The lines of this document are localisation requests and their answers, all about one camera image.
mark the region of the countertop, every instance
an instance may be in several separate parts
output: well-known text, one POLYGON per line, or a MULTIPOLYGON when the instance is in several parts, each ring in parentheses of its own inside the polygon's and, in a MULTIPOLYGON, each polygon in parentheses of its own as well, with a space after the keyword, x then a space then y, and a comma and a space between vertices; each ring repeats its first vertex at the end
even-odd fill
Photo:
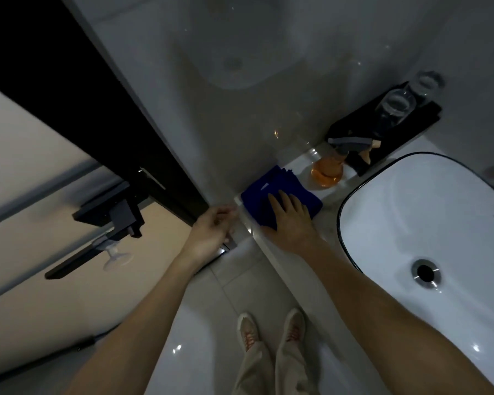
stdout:
MULTIPOLYGON (((358 177, 352 168, 345 165, 343 179, 334 187, 322 189, 311 179, 311 165, 330 151, 331 147, 327 143, 322 143, 284 167, 291 169, 306 189, 322 199, 324 207, 313 219, 313 224, 337 255, 349 263, 336 233, 336 214, 349 192, 374 172, 402 155, 420 151, 439 154, 443 154, 443 152, 430 142, 425 135, 421 135, 397 149, 362 177, 358 177)), ((390 392, 382 382, 375 367, 353 338, 351 332, 349 332, 328 293, 309 265, 300 257, 284 252, 272 244, 264 236, 256 221, 242 207, 241 198, 238 196, 235 200, 241 207, 240 216, 243 224, 252 234, 254 240, 294 295, 303 311, 308 315, 310 321, 330 345, 331 350, 339 361, 339 365, 336 366, 336 370, 340 374, 339 378, 346 383, 348 392, 389 394, 390 392)))

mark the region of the beige pants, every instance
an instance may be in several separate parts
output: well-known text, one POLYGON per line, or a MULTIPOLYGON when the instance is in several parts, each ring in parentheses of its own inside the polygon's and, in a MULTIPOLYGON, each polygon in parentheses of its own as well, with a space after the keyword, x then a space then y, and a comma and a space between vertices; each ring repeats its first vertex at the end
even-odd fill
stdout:
POLYGON ((280 345, 274 369, 267 346, 256 342, 243 358, 232 395, 272 395, 275 390, 276 395, 318 394, 299 343, 280 345))

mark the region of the white sneaker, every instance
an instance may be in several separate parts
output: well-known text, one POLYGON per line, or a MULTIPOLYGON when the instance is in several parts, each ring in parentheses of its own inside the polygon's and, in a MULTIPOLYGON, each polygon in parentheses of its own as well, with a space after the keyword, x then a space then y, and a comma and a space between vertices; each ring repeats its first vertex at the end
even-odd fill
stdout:
POLYGON ((237 334, 244 353, 260 340, 258 327, 249 313, 242 313, 238 317, 237 334))
POLYGON ((291 309, 283 323, 280 347, 286 342, 302 342, 305 336, 305 317, 297 308, 291 309))

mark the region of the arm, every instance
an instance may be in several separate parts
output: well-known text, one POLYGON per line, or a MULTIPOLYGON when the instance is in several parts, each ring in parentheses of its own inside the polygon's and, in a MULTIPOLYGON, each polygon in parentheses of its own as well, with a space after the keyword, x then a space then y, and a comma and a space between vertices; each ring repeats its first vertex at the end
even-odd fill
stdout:
POLYGON ((494 386, 439 331, 337 258, 296 197, 280 195, 283 208, 269 196, 277 231, 263 227, 264 232, 280 248, 301 256, 311 266, 393 394, 494 394, 494 386))
POLYGON ((226 206, 200 216, 164 276, 79 370, 66 395, 145 392, 190 279, 226 242, 236 215, 226 206))

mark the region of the sink drain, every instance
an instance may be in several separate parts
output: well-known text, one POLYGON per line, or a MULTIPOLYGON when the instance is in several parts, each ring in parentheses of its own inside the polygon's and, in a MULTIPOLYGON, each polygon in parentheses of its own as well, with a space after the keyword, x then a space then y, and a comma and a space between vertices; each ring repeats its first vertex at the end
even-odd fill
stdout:
POLYGON ((441 284, 441 271, 428 259, 417 259, 411 268, 412 277, 421 287, 435 289, 441 284))

